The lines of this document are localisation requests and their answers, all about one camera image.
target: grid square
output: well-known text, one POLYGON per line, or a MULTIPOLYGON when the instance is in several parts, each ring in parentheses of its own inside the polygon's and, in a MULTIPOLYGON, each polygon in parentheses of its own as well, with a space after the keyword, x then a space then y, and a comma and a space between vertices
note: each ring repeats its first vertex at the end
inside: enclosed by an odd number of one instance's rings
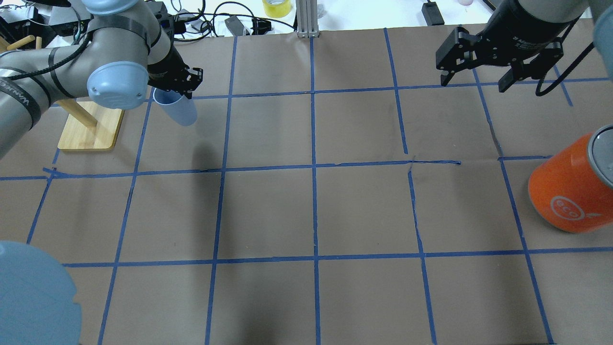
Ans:
POLYGON ((131 180, 52 181, 32 245, 63 263, 114 261, 131 180))
POLYGON ((226 174, 219 258, 312 254, 311 169, 226 174))
POLYGON ((120 267, 103 344, 202 344, 210 276, 210 265, 120 267))
POLYGON ((140 176, 121 261, 213 258, 221 174, 140 176))
POLYGON ((97 344, 113 268, 67 268, 77 287, 74 302, 81 305, 80 344, 97 344))
POLYGON ((409 155, 418 160, 498 158, 476 87, 400 90, 409 155))
POLYGON ((58 170, 71 174, 115 174, 134 171, 147 103, 126 110, 115 148, 109 151, 60 151, 58 170))
POLYGON ((41 176, 49 168, 68 113, 51 107, 0 161, 0 176, 41 176))
POLYGON ((322 344, 432 343, 418 258, 320 261, 319 277, 322 344))
POLYGON ((316 90, 394 86, 383 30, 327 31, 313 44, 316 90))
MULTIPOLYGON (((423 26, 388 29, 398 86, 441 85, 435 52, 455 26, 423 26)), ((474 83, 473 73, 463 71, 450 84, 474 83)))
MULTIPOLYGON (((564 72, 568 66, 581 54, 583 49, 592 41, 594 23, 591 18, 580 19, 575 24, 573 30, 568 34, 564 41, 564 56, 558 62, 560 73, 564 72)), ((604 67, 603 59, 594 49, 585 59, 573 69, 569 78, 606 78, 607 70, 604 67)))
POLYGON ((532 172, 544 162, 545 160, 525 160, 504 163, 528 247, 546 249, 613 246, 613 225, 592 233, 571 234, 555 228, 538 214, 530 201, 528 180, 532 172))
POLYGON ((393 91, 315 96, 317 162, 405 160, 393 91))
POLYGON ((233 37, 204 39, 197 44, 176 42, 175 47, 189 67, 200 67, 204 70, 202 84, 192 94, 194 97, 228 94, 234 49, 233 37))
POLYGON ((318 169, 319 254, 418 252, 408 170, 318 169))
POLYGON ((242 36, 236 48, 233 94, 308 91, 308 39, 296 34, 242 36))
POLYGON ((580 135, 594 132, 613 122, 613 85, 610 81, 573 82, 565 85, 573 100, 573 111, 579 119, 580 135))
POLYGON ((582 134, 580 118, 561 88, 535 97, 535 85, 513 85, 505 93, 483 87, 496 135, 506 156, 552 155, 582 134))
POLYGON ((26 242, 46 180, 0 181, 0 241, 26 242))
POLYGON ((522 248, 497 161, 414 165, 413 184, 426 252, 522 248))
POLYGON ((315 343, 313 262, 220 265, 211 344, 315 343))
POLYGON ((547 321, 559 344, 613 338, 613 252, 532 255, 547 321))
POLYGON ((139 171, 221 168, 228 100, 195 99, 194 104, 199 116, 187 127, 174 122, 159 105, 151 105, 139 171))
POLYGON ((547 343, 523 255, 428 258, 427 265, 439 344, 547 343))
POLYGON ((311 164, 310 95, 232 100, 228 167, 311 164))

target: wooden base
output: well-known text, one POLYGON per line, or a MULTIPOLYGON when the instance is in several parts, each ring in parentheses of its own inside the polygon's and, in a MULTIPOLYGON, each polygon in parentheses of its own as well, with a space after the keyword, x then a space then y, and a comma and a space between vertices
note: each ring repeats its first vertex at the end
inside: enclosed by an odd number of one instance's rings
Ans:
POLYGON ((117 140, 124 110, 107 109, 94 102, 79 102, 79 104, 98 120, 98 124, 87 127, 69 115, 58 148, 60 150, 112 149, 117 140))

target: wooden peg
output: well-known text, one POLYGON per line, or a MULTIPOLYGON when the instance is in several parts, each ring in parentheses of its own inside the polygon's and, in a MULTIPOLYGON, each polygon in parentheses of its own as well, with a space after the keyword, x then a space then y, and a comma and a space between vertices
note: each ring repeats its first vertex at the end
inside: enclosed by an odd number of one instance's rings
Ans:
POLYGON ((98 124, 98 120, 93 117, 87 110, 85 110, 74 99, 63 99, 57 102, 59 106, 64 108, 74 118, 76 118, 83 126, 95 127, 98 124))
POLYGON ((9 44, 9 46, 6 47, 6 50, 15 50, 34 41, 36 41, 36 37, 34 37, 34 35, 26 36, 13 44, 9 44))

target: plastic cup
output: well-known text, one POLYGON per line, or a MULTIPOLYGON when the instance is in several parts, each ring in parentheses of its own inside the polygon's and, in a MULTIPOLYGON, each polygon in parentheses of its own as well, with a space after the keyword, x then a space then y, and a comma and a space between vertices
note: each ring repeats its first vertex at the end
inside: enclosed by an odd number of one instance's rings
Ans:
POLYGON ((153 90, 153 100, 159 104, 170 118, 181 126, 193 125, 198 119, 198 111, 196 111, 194 100, 178 92, 155 88, 153 90))
POLYGON ((536 168, 528 183, 538 213, 570 233, 613 223, 613 125, 586 134, 536 168))

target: printed logo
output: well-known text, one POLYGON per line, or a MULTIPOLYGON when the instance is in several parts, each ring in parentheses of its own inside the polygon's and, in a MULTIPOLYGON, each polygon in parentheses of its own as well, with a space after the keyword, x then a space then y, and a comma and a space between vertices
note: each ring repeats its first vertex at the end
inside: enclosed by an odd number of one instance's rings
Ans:
POLYGON ((573 200, 564 196, 556 196, 551 199, 551 211, 558 217, 566 220, 582 220, 585 212, 573 200))

